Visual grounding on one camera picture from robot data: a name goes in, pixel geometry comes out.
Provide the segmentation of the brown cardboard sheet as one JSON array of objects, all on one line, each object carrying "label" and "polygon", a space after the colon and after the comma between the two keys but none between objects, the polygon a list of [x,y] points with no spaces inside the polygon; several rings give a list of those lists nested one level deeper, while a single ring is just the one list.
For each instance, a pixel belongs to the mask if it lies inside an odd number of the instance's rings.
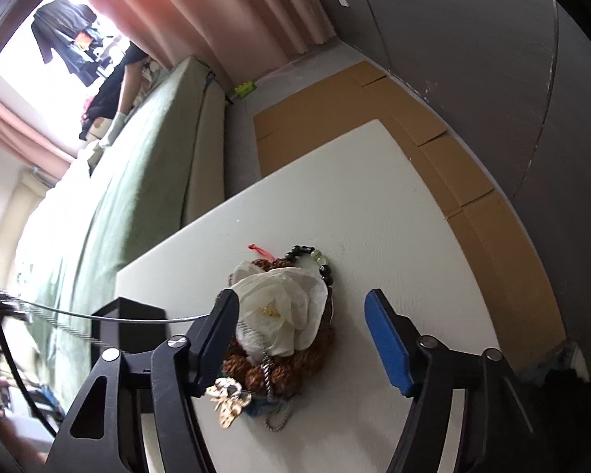
[{"label": "brown cardboard sheet", "polygon": [[565,345],[546,270],[508,201],[447,126],[367,61],[254,116],[262,175],[378,120],[431,192],[470,264],[513,369]]}]

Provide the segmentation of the pink curtain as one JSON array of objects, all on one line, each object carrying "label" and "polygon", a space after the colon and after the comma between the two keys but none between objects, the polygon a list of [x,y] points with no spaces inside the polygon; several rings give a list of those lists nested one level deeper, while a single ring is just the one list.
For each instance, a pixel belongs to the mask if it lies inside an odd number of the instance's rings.
[{"label": "pink curtain", "polygon": [[256,80],[334,28],[320,0],[88,0],[166,67],[206,62],[225,88]]}]

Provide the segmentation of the green bed cover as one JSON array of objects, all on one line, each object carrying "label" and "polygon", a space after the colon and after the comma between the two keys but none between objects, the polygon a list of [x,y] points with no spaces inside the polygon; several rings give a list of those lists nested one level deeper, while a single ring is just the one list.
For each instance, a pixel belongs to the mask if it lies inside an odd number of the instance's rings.
[{"label": "green bed cover", "polygon": [[183,226],[201,113],[217,92],[206,64],[184,60],[95,166],[78,156],[24,226],[6,291],[33,312],[39,377],[63,408],[93,364],[89,315],[114,300],[120,270]]}]

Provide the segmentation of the dark hanging clothes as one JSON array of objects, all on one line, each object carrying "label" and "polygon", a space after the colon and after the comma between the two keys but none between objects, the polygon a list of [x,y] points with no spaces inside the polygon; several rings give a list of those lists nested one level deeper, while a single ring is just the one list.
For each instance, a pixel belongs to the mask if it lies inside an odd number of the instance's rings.
[{"label": "dark hanging clothes", "polygon": [[100,23],[87,4],[53,0],[35,11],[30,24],[44,65],[64,63],[85,87],[106,78],[120,63],[129,45],[127,39]]}]

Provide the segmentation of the green toy block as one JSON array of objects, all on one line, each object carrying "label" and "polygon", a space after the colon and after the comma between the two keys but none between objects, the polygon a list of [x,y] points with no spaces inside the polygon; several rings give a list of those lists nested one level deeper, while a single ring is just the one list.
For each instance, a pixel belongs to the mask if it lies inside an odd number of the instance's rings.
[{"label": "green toy block", "polygon": [[240,83],[234,88],[234,95],[236,95],[238,98],[245,98],[247,95],[253,93],[256,89],[257,86],[254,81],[246,81]]}]

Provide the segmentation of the person in black clothes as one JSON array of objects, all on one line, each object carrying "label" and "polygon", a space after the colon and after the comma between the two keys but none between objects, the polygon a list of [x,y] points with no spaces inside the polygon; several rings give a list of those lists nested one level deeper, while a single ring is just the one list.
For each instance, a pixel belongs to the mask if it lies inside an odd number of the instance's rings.
[{"label": "person in black clothes", "polygon": [[112,145],[120,135],[133,103],[143,83],[143,68],[149,54],[133,42],[129,43],[123,58],[101,87],[82,116],[82,129],[78,138],[87,139],[90,127],[99,117],[112,123],[103,136],[104,146]]}]

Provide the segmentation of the black jewelry box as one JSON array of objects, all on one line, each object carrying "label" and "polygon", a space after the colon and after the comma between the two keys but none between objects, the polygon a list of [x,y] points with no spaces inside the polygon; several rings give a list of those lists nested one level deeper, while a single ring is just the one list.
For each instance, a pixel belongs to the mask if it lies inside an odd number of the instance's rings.
[{"label": "black jewelry box", "polygon": [[110,320],[94,320],[90,336],[100,345],[90,346],[90,368],[93,369],[103,351],[117,348],[128,360],[130,380],[135,387],[139,414],[153,413],[151,392],[151,353],[167,338],[166,324],[123,324],[123,320],[160,320],[166,313],[160,307],[119,297],[105,304],[93,316]]}]

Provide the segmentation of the left curtain panel pink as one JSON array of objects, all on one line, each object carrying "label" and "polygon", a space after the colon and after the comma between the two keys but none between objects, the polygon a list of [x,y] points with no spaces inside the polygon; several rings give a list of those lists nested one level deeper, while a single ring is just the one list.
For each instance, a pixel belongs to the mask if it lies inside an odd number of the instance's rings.
[{"label": "left curtain panel pink", "polygon": [[0,101],[0,148],[31,167],[60,179],[74,158],[22,121]]}]

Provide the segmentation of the white fabric flower accessory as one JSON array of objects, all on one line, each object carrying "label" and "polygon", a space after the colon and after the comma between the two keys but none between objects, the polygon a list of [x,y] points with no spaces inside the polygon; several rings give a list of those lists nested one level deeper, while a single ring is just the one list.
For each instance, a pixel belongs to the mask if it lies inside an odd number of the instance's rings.
[{"label": "white fabric flower accessory", "polygon": [[316,339],[329,295],[317,274],[243,262],[230,275],[230,289],[239,300],[236,340],[252,361],[290,357]]}]

